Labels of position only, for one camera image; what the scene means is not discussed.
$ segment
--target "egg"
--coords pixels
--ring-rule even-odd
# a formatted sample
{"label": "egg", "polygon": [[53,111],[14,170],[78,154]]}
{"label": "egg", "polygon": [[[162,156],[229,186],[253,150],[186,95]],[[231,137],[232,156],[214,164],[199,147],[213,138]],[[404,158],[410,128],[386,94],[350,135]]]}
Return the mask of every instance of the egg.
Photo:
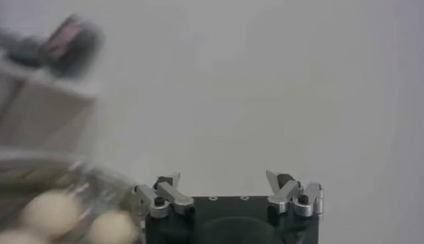
{"label": "egg", "polygon": [[58,237],[72,230],[82,206],[72,195],[59,190],[34,198],[21,212],[21,223],[47,237]]}
{"label": "egg", "polygon": [[100,215],[89,230],[92,244],[130,244],[137,237],[136,227],[127,212],[107,212]]}
{"label": "egg", "polygon": [[17,229],[0,233],[0,244],[49,244],[49,242],[30,231]]}

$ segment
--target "blurry object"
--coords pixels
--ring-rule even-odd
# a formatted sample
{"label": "blurry object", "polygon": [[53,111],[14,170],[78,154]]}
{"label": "blurry object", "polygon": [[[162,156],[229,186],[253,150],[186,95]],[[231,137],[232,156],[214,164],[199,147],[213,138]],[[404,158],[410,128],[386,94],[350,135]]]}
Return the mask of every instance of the blurry object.
{"label": "blurry object", "polygon": [[100,215],[89,231],[89,240],[92,244],[131,244],[136,237],[136,227],[129,213],[124,211]]}
{"label": "blurry object", "polygon": [[98,46],[99,31],[72,15],[42,45],[42,51],[56,75],[75,77],[86,71]]}
{"label": "blurry object", "polygon": [[18,34],[0,29],[0,47],[7,50],[7,57],[23,66],[40,68],[45,64],[40,52],[40,43],[33,38],[23,38]]}
{"label": "blurry object", "polygon": [[7,57],[24,66],[41,68],[45,65],[40,52],[40,43],[31,38],[26,38],[9,48]]}
{"label": "blurry object", "polygon": [[22,224],[46,237],[61,236],[78,223],[82,207],[78,199],[60,190],[34,198],[22,211]]}
{"label": "blurry object", "polygon": [[0,244],[48,244],[47,240],[23,229],[0,233]]}

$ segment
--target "metal clamp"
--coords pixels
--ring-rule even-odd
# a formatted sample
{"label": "metal clamp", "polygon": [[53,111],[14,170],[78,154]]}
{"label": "metal clamp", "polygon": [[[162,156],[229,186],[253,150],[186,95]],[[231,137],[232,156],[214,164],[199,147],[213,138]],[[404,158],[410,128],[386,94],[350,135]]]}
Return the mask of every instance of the metal clamp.
{"label": "metal clamp", "polygon": [[158,184],[157,193],[174,205],[174,211],[177,214],[185,215],[188,210],[194,207],[194,199],[181,194],[177,189],[167,182]]}
{"label": "metal clamp", "polygon": [[293,199],[294,212],[303,217],[323,213],[324,189],[318,183],[309,183],[302,194]]}
{"label": "metal clamp", "polygon": [[274,195],[268,197],[268,202],[275,206],[279,214],[284,214],[288,210],[288,204],[294,196],[299,193],[299,182],[288,180],[281,188],[278,184],[278,175],[271,171],[266,171],[266,177],[271,185]]}
{"label": "metal clamp", "polygon": [[152,188],[147,185],[140,185],[136,186],[134,190],[141,197],[142,203],[148,206],[150,216],[155,219],[161,219],[169,215],[170,203],[156,195]]}

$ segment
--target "white wall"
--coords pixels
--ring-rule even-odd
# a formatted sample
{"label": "white wall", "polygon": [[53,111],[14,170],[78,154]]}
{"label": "white wall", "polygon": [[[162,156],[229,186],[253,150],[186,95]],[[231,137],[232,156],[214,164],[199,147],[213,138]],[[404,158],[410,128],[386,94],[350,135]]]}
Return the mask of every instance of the white wall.
{"label": "white wall", "polygon": [[[24,4],[40,14],[22,22]],[[78,11],[104,28],[81,142],[98,163],[140,182],[179,170],[194,195],[268,194],[265,169],[291,172],[326,189],[323,243],[419,243],[423,7],[14,0],[9,25],[47,33]]]}

